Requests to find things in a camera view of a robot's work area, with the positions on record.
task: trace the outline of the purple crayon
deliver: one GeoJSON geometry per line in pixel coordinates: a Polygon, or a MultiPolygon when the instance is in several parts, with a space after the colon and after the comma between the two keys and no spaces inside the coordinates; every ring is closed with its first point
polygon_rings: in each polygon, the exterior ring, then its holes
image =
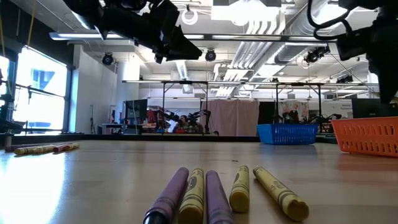
{"type": "Polygon", "coordinates": [[[172,222],[173,213],[184,191],[188,176],[189,170],[185,167],[176,171],[166,188],[145,214],[144,224],[169,224],[172,222]]]}
{"type": "Polygon", "coordinates": [[[206,174],[207,224],[234,224],[231,209],[216,171],[206,174]]]}

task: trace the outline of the orange plastic basket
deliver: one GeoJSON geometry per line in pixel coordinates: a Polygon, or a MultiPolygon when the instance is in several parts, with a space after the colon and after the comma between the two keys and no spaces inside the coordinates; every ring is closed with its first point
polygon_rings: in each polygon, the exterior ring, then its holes
{"type": "Polygon", "coordinates": [[[398,117],[331,122],[341,151],[398,157],[398,117]]]}

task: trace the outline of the blue basket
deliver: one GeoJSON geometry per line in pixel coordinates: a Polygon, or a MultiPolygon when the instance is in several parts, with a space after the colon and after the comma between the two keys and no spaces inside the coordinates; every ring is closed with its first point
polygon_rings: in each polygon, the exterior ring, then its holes
{"type": "Polygon", "coordinates": [[[313,144],[318,132],[317,124],[259,124],[260,141],[267,144],[313,144]]]}

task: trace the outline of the camera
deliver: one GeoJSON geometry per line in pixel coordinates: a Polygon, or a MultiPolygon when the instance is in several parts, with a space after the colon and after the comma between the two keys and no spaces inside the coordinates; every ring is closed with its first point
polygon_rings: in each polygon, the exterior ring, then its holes
{"type": "Polygon", "coordinates": [[[111,52],[105,53],[104,57],[102,58],[102,63],[107,66],[112,65],[113,61],[114,60],[111,52]]]}
{"type": "Polygon", "coordinates": [[[329,46],[316,47],[315,49],[308,51],[307,56],[304,57],[304,61],[307,63],[315,63],[328,53],[330,53],[329,46]]]}
{"type": "Polygon", "coordinates": [[[205,58],[207,62],[216,60],[216,52],[213,49],[208,49],[205,58]]]}

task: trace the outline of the computer screen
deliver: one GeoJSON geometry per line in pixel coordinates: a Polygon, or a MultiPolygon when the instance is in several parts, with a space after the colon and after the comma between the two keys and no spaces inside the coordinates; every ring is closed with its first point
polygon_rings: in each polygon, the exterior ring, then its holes
{"type": "Polygon", "coordinates": [[[126,102],[127,118],[147,118],[148,100],[130,100],[126,102]]]}
{"type": "Polygon", "coordinates": [[[353,118],[398,116],[396,104],[382,104],[380,99],[352,99],[353,118]]]}

